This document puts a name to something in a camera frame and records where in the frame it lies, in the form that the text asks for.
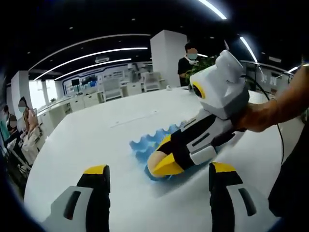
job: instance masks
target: green plant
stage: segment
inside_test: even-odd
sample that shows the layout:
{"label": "green plant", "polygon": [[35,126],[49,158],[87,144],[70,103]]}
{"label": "green plant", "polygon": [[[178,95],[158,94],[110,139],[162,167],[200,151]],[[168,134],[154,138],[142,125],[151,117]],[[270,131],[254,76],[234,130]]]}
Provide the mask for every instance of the green plant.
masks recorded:
{"label": "green plant", "polygon": [[186,76],[187,80],[189,80],[190,77],[191,77],[192,75],[194,75],[195,73],[198,73],[199,71],[202,71],[202,70],[204,70],[204,69],[206,69],[206,68],[208,68],[208,67],[214,65],[214,64],[216,63],[216,59],[217,59],[217,56],[214,56],[214,57],[207,57],[207,58],[201,59],[201,60],[197,63],[197,65],[195,65],[195,66],[193,67],[192,70],[187,71],[187,73],[186,73],[186,74],[187,74],[187,76]]}

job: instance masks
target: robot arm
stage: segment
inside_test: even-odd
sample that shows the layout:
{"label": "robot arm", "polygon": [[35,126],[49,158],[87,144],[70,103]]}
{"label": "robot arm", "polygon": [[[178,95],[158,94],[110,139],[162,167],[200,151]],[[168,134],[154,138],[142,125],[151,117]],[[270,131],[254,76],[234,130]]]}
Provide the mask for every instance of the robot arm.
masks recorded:
{"label": "robot arm", "polygon": [[[228,51],[216,64],[190,78],[194,93],[203,109],[178,131],[167,136],[150,156],[148,169],[153,176],[179,174],[202,164],[217,153],[215,148],[230,140],[235,129],[230,118],[249,101],[249,92],[241,79],[242,65]],[[154,156],[165,154],[153,164]]]}

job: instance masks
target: round table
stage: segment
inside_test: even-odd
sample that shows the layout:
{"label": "round table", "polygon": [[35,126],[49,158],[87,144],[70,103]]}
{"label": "round table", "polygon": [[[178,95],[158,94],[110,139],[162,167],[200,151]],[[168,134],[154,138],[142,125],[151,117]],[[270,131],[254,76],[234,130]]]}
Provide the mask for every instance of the round table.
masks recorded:
{"label": "round table", "polygon": [[[266,98],[250,92],[250,102]],[[129,142],[194,117],[197,97],[182,88],[126,97],[67,115],[46,140],[30,172],[25,206],[42,222],[51,203],[84,170],[108,164],[111,171],[110,229],[137,231],[211,231],[208,166],[185,181],[152,182],[132,155]],[[276,126],[247,131],[216,158],[229,163],[244,181],[268,197],[279,174],[281,139]]]}

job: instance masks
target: black cable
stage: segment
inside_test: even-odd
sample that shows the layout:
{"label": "black cable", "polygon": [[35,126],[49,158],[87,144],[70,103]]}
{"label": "black cable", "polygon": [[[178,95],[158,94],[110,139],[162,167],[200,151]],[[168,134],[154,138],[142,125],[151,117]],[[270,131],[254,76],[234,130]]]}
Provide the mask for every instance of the black cable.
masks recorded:
{"label": "black cable", "polygon": [[[267,100],[270,101],[270,98],[269,98],[268,94],[266,93],[266,91],[260,86],[260,84],[256,80],[254,80],[252,77],[250,77],[250,76],[248,76],[246,74],[242,75],[242,77],[245,77],[245,78],[253,81],[256,84],[256,86],[259,87],[259,89],[262,91],[262,93],[264,93],[264,95],[267,98]],[[279,124],[277,124],[277,128],[278,128],[278,131],[279,131],[279,134],[280,134],[280,137],[281,137],[281,143],[282,143],[282,160],[281,160],[281,165],[282,165],[283,164],[283,159],[284,159],[284,141],[283,141],[283,136],[282,136],[281,131],[280,131]]]}

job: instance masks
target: window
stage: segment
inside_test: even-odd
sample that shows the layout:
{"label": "window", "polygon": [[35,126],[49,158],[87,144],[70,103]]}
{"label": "window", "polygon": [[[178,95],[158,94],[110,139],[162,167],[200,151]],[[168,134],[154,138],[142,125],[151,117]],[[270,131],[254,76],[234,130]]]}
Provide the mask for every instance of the window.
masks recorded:
{"label": "window", "polygon": [[49,102],[51,102],[52,99],[58,98],[56,84],[54,80],[46,80],[46,88]]}
{"label": "window", "polygon": [[34,109],[38,110],[46,105],[41,81],[29,81],[29,90]]}

